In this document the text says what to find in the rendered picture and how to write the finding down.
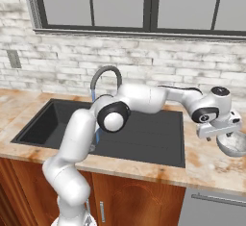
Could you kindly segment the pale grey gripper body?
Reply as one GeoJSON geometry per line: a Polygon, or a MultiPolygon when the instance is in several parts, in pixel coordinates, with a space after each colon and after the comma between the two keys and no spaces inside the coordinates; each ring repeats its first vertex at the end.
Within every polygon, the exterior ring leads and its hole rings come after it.
{"type": "Polygon", "coordinates": [[[231,123],[226,127],[213,127],[210,123],[201,124],[196,129],[196,135],[198,138],[211,138],[220,136],[234,131],[240,130],[242,127],[242,121],[231,123]]]}

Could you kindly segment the grey metal bowl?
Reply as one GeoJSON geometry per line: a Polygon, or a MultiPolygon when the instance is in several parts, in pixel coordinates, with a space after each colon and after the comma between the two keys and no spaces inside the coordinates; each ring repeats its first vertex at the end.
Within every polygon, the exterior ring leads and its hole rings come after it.
{"type": "Polygon", "coordinates": [[[216,137],[219,149],[229,157],[246,156],[246,134],[241,131],[234,131],[228,138],[226,134],[216,137]]]}

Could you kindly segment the black sink basin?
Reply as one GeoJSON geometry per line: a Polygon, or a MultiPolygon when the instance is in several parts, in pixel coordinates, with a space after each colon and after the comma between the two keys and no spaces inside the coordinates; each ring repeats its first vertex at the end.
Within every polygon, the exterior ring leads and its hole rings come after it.
{"type": "MultiPolygon", "coordinates": [[[[71,115],[90,106],[89,102],[51,99],[12,141],[58,149],[71,115]]],[[[123,130],[116,134],[102,131],[93,144],[93,155],[185,167],[183,114],[133,112],[123,130]]]]}

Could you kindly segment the grey dishwasher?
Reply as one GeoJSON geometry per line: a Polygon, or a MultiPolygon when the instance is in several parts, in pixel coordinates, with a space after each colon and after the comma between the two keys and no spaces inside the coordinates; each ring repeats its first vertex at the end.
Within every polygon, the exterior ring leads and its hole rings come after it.
{"type": "Polygon", "coordinates": [[[246,202],[246,197],[188,188],[183,207],[183,226],[246,226],[246,208],[191,198],[191,194],[246,202]]]}

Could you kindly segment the brown wooden cupboard door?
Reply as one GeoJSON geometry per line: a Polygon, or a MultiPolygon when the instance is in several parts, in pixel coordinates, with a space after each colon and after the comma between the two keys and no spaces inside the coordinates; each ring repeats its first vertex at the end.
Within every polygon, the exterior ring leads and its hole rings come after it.
{"type": "Polygon", "coordinates": [[[99,226],[178,226],[185,188],[98,173],[92,181],[99,226]]]}
{"type": "Polygon", "coordinates": [[[7,226],[51,226],[59,216],[57,194],[45,180],[40,163],[0,158],[0,186],[14,211],[7,226]]]}

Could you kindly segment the grey arched tap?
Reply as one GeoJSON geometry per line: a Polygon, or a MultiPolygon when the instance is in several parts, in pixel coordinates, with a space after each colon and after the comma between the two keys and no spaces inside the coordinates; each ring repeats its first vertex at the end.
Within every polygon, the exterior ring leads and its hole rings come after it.
{"type": "Polygon", "coordinates": [[[120,88],[120,86],[122,85],[122,75],[119,71],[119,69],[113,65],[106,65],[101,67],[92,77],[91,82],[90,82],[90,90],[91,90],[91,98],[92,98],[92,102],[95,101],[96,99],[96,93],[95,93],[95,89],[96,89],[96,84],[98,79],[100,78],[100,76],[104,73],[104,72],[108,72],[111,71],[115,74],[116,76],[116,80],[117,80],[117,89],[120,88]]]}

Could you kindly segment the dark framed window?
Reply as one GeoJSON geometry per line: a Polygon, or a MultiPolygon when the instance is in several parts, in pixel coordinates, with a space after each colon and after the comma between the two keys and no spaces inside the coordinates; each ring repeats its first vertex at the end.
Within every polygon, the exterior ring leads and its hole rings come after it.
{"type": "Polygon", "coordinates": [[[35,31],[246,39],[246,0],[27,0],[35,31]]]}

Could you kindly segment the grey wall socket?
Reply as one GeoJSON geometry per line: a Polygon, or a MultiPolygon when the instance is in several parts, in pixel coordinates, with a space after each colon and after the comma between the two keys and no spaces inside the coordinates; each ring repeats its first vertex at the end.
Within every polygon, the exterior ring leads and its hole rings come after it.
{"type": "Polygon", "coordinates": [[[18,54],[15,50],[8,50],[7,55],[12,68],[20,68],[21,63],[18,54]]]}

